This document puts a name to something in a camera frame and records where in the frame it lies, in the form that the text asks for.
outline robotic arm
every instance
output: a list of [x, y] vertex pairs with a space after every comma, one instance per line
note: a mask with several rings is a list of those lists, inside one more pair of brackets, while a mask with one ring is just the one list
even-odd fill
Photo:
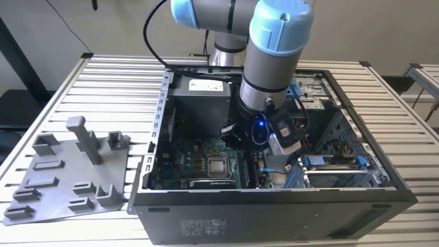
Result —
[[[243, 120], [239, 127], [221, 129], [221, 138], [240, 131], [229, 135], [240, 136], [244, 146], [264, 149], [269, 144], [276, 155], [295, 152], [304, 131], [297, 131], [281, 106], [309, 39], [312, 7], [304, 0], [172, 0], [171, 7], [177, 23], [249, 37], [239, 91]], [[255, 130], [263, 142], [255, 140]]]
[[303, 47], [309, 39], [312, 7], [303, 0], [172, 0], [177, 23], [249, 36], [240, 99], [255, 111], [284, 101]]

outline white label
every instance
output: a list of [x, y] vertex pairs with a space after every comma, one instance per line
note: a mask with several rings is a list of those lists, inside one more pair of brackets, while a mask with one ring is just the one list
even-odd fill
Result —
[[289, 172], [291, 169], [292, 169], [292, 166], [288, 164], [288, 165], [285, 166], [285, 170], [287, 170], [287, 172]]
[[213, 80], [192, 79], [189, 81], [189, 91], [223, 91], [223, 82]]
[[184, 236], [224, 235], [227, 219], [180, 220]]

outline metal slat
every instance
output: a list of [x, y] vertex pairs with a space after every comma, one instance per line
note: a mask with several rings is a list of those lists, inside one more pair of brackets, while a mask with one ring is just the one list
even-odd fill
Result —
[[156, 77], [151, 76], [149, 74], [148, 75], [81, 74], [79, 76], [79, 80], [151, 81], [155, 79]]
[[161, 63], [159, 64], [144, 64], [144, 63], [133, 63], [133, 62], [99, 62], [91, 61], [87, 64], [87, 68], [155, 68], [163, 69], [164, 66]]
[[431, 139], [428, 138], [377, 138], [376, 139], [377, 143], [384, 144], [384, 143], [423, 143], [423, 144], [433, 144], [433, 142], [431, 141]]
[[315, 63], [315, 64], [327, 64], [329, 63], [332, 66], [344, 65], [344, 64], [356, 64], [360, 65], [359, 62], [345, 62], [345, 61], [323, 61], [323, 60], [300, 60], [301, 63]]
[[100, 122], [152, 122], [153, 113], [132, 113], [132, 112], [56, 112], [51, 121], [67, 121], [69, 117], [83, 116], [87, 121]]
[[408, 116], [381, 116], [381, 115], [367, 115], [361, 116], [364, 120], [380, 119], [380, 120], [412, 120]]
[[369, 129], [419, 129], [417, 125], [373, 125], [365, 124], [367, 128]]
[[379, 93], [385, 94], [385, 91], [380, 87], [365, 86], [341, 86], [345, 93]]
[[396, 120], [396, 119], [365, 119], [365, 124], [415, 124], [412, 120]]
[[116, 68], [89, 68], [87, 67], [83, 72], [83, 76], [92, 76], [93, 74], [99, 75], [109, 75], [109, 74], [116, 74], [117, 76], [121, 75], [163, 75], [164, 73], [164, 68], [153, 68], [153, 69], [129, 69], [129, 68], [123, 68], [123, 69], [116, 69]]
[[427, 187], [427, 186], [421, 186], [421, 187], [413, 187], [411, 188], [412, 193], [416, 196], [424, 195], [424, 196], [439, 196], [439, 187]]
[[67, 95], [63, 103], [149, 103], [157, 101], [157, 96], [99, 96]]
[[328, 64], [328, 63], [315, 63], [308, 61], [300, 61], [297, 68], [313, 68], [313, 69], [356, 69], [363, 70], [360, 64]]
[[371, 75], [347, 75], [347, 74], [332, 74], [336, 80], [372, 80]]
[[415, 153], [415, 154], [439, 154], [437, 145], [388, 145], [381, 144], [381, 149], [387, 154], [395, 153]]
[[73, 87], [116, 87], [116, 88], [137, 88], [137, 89], [159, 89], [160, 83], [148, 83], [144, 82], [120, 82], [120, 81], [105, 81], [101, 83], [99, 81], [77, 81]]
[[371, 133], [424, 133], [421, 129], [369, 129]]
[[424, 71], [431, 73], [431, 72], [439, 72], [439, 67], [424, 67]]
[[439, 169], [435, 167], [429, 168], [397, 168], [397, 172], [400, 176], [405, 180], [431, 180], [439, 179]]
[[429, 136], [425, 135], [424, 133], [420, 133], [420, 134], [375, 133], [373, 137], [375, 138], [415, 138], [415, 139], [421, 138], [421, 139], [429, 139]]
[[423, 67], [439, 67], [439, 64], [421, 64]]
[[59, 112], [143, 112], [153, 113], [156, 104], [100, 104], [100, 103], [63, 103]]
[[75, 87], [68, 91], [69, 95], [125, 95], [125, 96], [157, 96], [159, 90], [144, 89], [100, 89]]
[[336, 83], [340, 86], [367, 86], [367, 87], [380, 87], [380, 85], [377, 84], [377, 82], [375, 80], [337, 80]]
[[[181, 57], [168, 57], [161, 58], [169, 64], [195, 64], [203, 65], [207, 63], [205, 58], [181, 58]], [[107, 56], [107, 55], [93, 55], [89, 59], [91, 62], [108, 62], [108, 63], [143, 63], [143, 64], [160, 64], [160, 62], [153, 57], [136, 57], [136, 56]]]
[[388, 101], [392, 100], [392, 98], [387, 94], [345, 93], [345, 95], [351, 100], [352, 99], [388, 100]]
[[[356, 112], [363, 112], [363, 111], [369, 111], [369, 110], [371, 109], [367, 107], [355, 107]], [[388, 107], [381, 107], [381, 108], [376, 108], [376, 109], [373, 108], [372, 111], [373, 112], [403, 112], [403, 113], [405, 113], [404, 110], [400, 108], [395, 109], [395, 108], [388, 108]]]
[[[409, 187], [439, 187], [439, 181], [408, 181]], [[439, 197], [429, 197], [435, 202], [439, 202]]]
[[399, 107], [399, 105], [388, 100], [351, 100], [355, 107]]
[[[300, 69], [315, 69], [312, 66], [300, 66]], [[331, 69], [332, 75], [359, 75], [359, 76], [364, 76], [368, 75], [368, 73], [364, 71], [364, 69], [336, 69], [332, 68]]]
[[388, 155], [388, 159], [395, 166], [439, 166], [439, 155]]
[[385, 111], [375, 111], [376, 108], [373, 109], [368, 109], [367, 111], [356, 111], [356, 113], [360, 115], [360, 116], [364, 116], [364, 115], [381, 115], [381, 116], [391, 116], [391, 115], [397, 115], [397, 116], [407, 116], [407, 113], [403, 112], [403, 111], [399, 111], [399, 109], [396, 109], [396, 111], [392, 111], [392, 112], [385, 112]]

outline white wall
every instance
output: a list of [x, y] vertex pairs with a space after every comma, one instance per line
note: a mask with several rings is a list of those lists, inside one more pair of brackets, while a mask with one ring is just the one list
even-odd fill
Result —
[[[141, 27], [156, 0], [51, 0], [99, 54], [148, 55]], [[437, 0], [315, 0], [312, 38], [303, 59], [367, 60], [380, 74], [400, 75], [409, 62], [439, 63]], [[0, 0], [0, 16], [49, 89], [56, 89], [85, 48], [44, 0]], [[151, 26], [163, 56], [200, 53], [204, 31], [177, 25], [164, 6]], [[21, 87], [0, 70], [3, 87]]]

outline motherboard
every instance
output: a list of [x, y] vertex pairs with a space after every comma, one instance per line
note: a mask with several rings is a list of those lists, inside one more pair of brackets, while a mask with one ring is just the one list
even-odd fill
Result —
[[219, 138], [176, 138], [173, 163], [157, 174], [156, 189], [201, 188], [213, 182], [241, 188], [237, 153]]

